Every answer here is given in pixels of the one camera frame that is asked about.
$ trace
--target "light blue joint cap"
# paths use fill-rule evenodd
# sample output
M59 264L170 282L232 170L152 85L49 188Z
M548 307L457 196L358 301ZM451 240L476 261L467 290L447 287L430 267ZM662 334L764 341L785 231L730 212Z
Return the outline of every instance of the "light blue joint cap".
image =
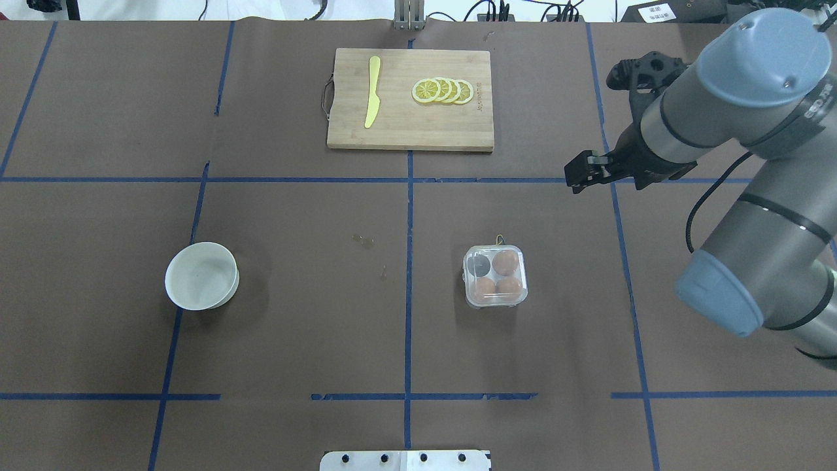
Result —
M765 8L741 18L695 61L707 90L748 108L801 100L830 66L831 43L825 33L787 8Z
M698 313L739 337L747 337L764 323L762 310L747 288L707 251L695 252L675 292Z

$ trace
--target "white label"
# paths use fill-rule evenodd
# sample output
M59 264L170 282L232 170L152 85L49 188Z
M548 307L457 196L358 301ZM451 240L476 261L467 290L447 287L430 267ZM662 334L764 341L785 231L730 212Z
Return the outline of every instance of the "white label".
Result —
M642 19L646 23L659 23L677 18L675 13L671 11L668 3L661 3L653 7L638 8L637 11L642 15Z

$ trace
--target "knife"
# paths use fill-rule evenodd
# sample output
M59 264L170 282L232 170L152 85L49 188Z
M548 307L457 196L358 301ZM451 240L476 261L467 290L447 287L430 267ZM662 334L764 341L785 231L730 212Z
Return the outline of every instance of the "knife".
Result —
M367 120L364 127L369 129L377 117L377 109L381 106L381 99L377 97L377 76L381 72L381 58L374 55L369 58L369 103L367 104Z

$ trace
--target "wooden cutting board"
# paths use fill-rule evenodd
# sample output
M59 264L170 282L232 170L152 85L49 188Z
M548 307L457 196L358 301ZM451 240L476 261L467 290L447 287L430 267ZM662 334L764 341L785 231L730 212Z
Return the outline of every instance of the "wooden cutting board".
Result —
M380 109L366 129L369 58L381 58ZM420 104L413 85L433 77L467 80L474 98L464 105ZM427 49L338 49L328 147L491 152L494 111L488 51Z

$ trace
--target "white floor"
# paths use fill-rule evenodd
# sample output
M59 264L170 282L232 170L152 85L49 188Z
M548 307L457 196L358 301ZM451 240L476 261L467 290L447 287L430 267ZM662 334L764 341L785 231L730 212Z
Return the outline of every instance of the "white floor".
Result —
M204 0L78 0L84 20L195 20L203 11ZM425 0L425 13L445 12L460 21L475 0ZM629 5L650 0L619 0L619 16ZM538 21L547 5L511 0L510 13L516 21ZM614 0L583 0L578 10L589 22L612 22ZM229 20L248 16L301 20L320 9L320 0L208 0L206 19ZM487 4L475 12L483 13ZM0 0L0 12L10 19L66 19L66 11L36 12L26 0ZM394 16L393 0L330 0L321 19L349 20ZM476 21L472 13L469 21Z

